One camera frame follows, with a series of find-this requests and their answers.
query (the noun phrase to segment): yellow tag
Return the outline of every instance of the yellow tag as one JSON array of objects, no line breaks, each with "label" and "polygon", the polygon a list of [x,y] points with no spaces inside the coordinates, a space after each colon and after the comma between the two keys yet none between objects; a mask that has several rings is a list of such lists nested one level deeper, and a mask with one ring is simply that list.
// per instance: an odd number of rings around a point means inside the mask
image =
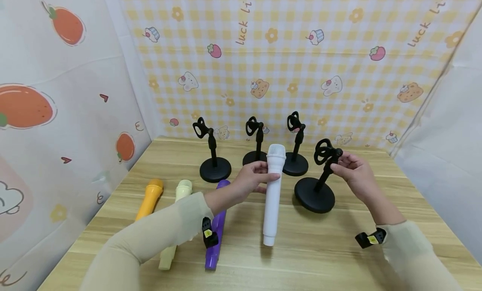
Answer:
[{"label": "yellow tag", "polygon": [[370,241],[370,244],[378,244],[378,240],[375,236],[368,236],[368,240]]},{"label": "yellow tag", "polygon": [[204,231],[204,237],[210,237],[213,235],[213,232],[211,230],[205,230]]}]

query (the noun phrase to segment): round stand base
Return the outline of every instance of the round stand base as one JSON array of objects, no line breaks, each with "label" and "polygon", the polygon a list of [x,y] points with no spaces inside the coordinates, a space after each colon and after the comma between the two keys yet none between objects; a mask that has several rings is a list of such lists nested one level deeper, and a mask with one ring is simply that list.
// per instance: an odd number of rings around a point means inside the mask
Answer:
[{"label": "round stand base", "polygon": [[231,175],[231,164],[222,157],[218,158],[218,166],[213,167],[212,158],[205,160],[199,168],[199,174],[204,181],[218,183]]},{"label": "round stand base", "polygon": [[[265,152],[263,152],[263,151],[260,152],[259,160],[260,161],[266,161],[267,160]],[[256,151],[251,151],[251,152],[247,153],[246,155],[244,155],[244,158],[242,159],[242,165],[249,164],[249,163],[252,163],[254,161],[257,161],[256,160]]]},{"label": "round stand base", "polygon": [[303,155],[298,154],[296,161],[291,161],[293,152],[286,153],[285,166],[283,167],[283,173],[289,176],[302,176],[308,171],[308,161]]},{"label": "round stand base", "polygon": [[331,211],[334,206],[334,194],[329,186],[323,184],[319,192],[314,188],[318,180],[312,177],[305,177],[295,185],[295,196],[301,205],[312,212],[324,214]]}]

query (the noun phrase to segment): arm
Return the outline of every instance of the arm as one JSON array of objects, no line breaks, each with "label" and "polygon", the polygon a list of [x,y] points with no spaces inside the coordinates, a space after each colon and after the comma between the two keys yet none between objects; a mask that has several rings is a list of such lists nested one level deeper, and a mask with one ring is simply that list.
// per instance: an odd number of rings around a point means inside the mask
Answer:
[{"label": "arm", "polygon": [[140,265],[163,249],[182,244],[201,231],[204,217],[243,202],[251,192],[266,192],[259,186],[279,178],[267,174],[267,163],[245,165],[229,186],[212,192],[194,193],[129,225],[104,244],[83,279],[80,290],[136,291],[140,289]]},{"label": "arm", "polygon": [[80,290],[139,290],[141,264],[196,236],[204,217],[212,219],[213,213],[203,194],[195,193],[134,222],[105,243]]},{"label": "arm", "polygon": [[368,162],[343,152],[331,168],[365,203],[377,227],[387,232],[383,254],[409,290],[462,290],[418,226],[407,221],[378,187]]}]

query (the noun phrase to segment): fabric wall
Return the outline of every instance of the fabric wall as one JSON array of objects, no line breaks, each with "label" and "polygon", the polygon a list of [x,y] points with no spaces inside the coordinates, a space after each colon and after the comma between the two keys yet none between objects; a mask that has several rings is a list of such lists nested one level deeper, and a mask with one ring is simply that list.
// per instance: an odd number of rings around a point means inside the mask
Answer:
[{"label": "fabric wall", "polygon": [[35,290],[150,143],[104,0],[0,0],[0,289]]},{"label": "fabric wall", "polygon": [[481,0],[120,0],[156,108],[155,135],[194,137],[203,116],[219,140],[392,151],[437,81]]},{"label": "fabric wall", "polygon": [[402,140],[395,161],[482,264],[482,13]]}]

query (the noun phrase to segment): cream toy microphone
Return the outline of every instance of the cream toy microphone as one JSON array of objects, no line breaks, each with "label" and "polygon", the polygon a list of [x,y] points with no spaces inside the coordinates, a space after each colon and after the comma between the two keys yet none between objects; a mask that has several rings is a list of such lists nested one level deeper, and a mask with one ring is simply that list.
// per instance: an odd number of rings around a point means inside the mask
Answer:
[{"label": "cream toy microphone", "polygon": [[274,245],[278,227],[279,197],[281,193],[281,174],[286,160],[285,146],[274,143],[269,146],[267,161],[268,173],[278,173],[279,179],[267,183],[266,204],[264,206],[263,244]]},{"label": "cream toy microphone", "polygon": [[[176,188],[176,201],[183,199],[192,194],[192,183],[189,180],[181,180]],[[168,247],[161,252],[161,256],[159,257],[159,269],[160,270],[169,270],[171,269],[171,263],[174,259],[174,255],[176,254],[176,247],[172,246]]]}]

